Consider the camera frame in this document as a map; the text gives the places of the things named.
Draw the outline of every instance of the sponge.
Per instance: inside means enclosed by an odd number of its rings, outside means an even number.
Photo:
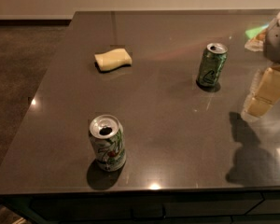
[[[113,49],[103,54],[95,54],[94,57],[101,72],[132,65],[132,58],[125,49]]]
[[[265,115],[280,100],[280,64],[267,68],[264,74],[257,72],[250,94],[247,96],[242,119],[254,121]]]

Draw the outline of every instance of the floor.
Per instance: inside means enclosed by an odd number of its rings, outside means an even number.
[[[66,26],[0,26],[0,164]],[[0,224],[28,224],[0,206]]]

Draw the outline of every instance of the soda can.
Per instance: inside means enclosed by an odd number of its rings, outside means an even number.
[[[227,58],[227,48],[220,43],[210,43],[203,52],[203,58],[197,76],[197,84],[215,87]]]
[[[119,120],[110,115],[95,118],[90,125],[89,136],[96,162],[105,171],[116,171],[126,161],[124,135]]]

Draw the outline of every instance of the gray table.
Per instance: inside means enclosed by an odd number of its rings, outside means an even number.
[[[0,198],[242,192],[251,207],[263,202],[263,190],[280,190],[280,103],[255,123],[239,113],[255,72],[271,65],[244,49],[245,31],[275,13],[77,12],[2,163]],[[195,82],[210,42],[229,49],[211,92]],[[100,74],[94,53],[122,46],[133,66]],[[127,161],[114,173],[96,166],[88,137],[101,114],[125,132]]]

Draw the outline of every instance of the can lid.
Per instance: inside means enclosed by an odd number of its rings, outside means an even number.
[[[102,115],[95,118],[90,125],[91,134],[99,139],[114,136],[119,131],[119,120],[114,116]]]
[[[221,43],[210,43],[207,45],[207,49],[215,54],[224,54],[227,52],[227,47]]]

